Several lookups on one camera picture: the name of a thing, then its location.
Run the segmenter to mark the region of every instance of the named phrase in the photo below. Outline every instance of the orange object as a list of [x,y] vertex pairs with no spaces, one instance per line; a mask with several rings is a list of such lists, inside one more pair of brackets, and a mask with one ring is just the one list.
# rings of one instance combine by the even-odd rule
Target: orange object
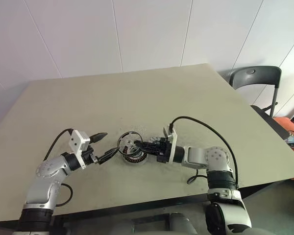
[[288,117],[274,117],[274,120],[287,131],[294,131],[294,123],[291,122],[291,120]]

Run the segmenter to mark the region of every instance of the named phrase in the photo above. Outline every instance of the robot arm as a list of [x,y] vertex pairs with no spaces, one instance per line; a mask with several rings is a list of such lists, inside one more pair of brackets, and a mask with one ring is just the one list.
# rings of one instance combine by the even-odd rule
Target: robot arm
[[118,151],[110,149],[102,157],[93,155],[91,143],[105,137],[99,133],[88,137],[85,132],[73,130],[69,145],[73,153],[63,153],[58,157],[43,161],[36,170],[36,177],[27,193],[14,235],[48,235],[51,216],[56,207],[56,199],[64,179],[79,168],[86,168],[91,163],[102,164]]
[[229,167],[229,154],[221,147],[195,148],[176,146],[174,128],[164,128],[165,138],[135,144],[143,152],[157,156],[162,163],[180,163],[193,169],[206,169],[211,204],[206,210],[206,224],[213,235],[237,234],[251,228],[251,221]]

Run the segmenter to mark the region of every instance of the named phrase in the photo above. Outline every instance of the beige tabletop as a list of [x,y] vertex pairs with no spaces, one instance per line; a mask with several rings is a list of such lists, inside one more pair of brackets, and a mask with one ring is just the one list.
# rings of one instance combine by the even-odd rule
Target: beige tabletop
[[[35,81],[0,125],[0,221],[19,218],[36,167],[63,129],[107,132],[93,145],[100,155],[126,131],[138,131],[146,141],[161,137],[163,127],[181,115],[200,119],[225,137],[237,158],[240,187],[294,177],[294,152],[208,64]],[[188,120],[176,122],[175,129],[178,145],[225,147]],[[68,140],[65,134],[50,157],[68,151]],[[117,155],[69,176],[72,201],[55,214],[206,193],[205,179],[186,184],[194,173],[155,157],[127,165]],[[67,197],[64,188],[59,201]]]

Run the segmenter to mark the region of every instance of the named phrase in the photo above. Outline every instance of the chair backrest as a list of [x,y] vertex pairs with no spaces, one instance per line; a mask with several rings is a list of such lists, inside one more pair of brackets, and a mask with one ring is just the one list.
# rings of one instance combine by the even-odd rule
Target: chair backrest
[[279,88],[281,69],[276,66],[253,66],[242,68],[231,74],[230,85],[234,89],[251,84],[268,84]]

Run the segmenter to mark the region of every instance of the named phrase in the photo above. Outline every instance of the black chair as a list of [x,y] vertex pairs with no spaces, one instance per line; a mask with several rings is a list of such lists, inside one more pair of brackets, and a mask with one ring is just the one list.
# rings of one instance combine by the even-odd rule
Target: black chair
[[274,85],[274,93],[272,104],[264,109],[260,109],[255,105],[251,107],[271,126],[273,130],[282,138],[287,139],[290,134],[282,126],[279,125],[272,117],[276,104],[276,96],[278,94],[281,78],[281,69],[276,66],[253,66],[242,68],[231,74],[230,85],[234,89],[252,84]]

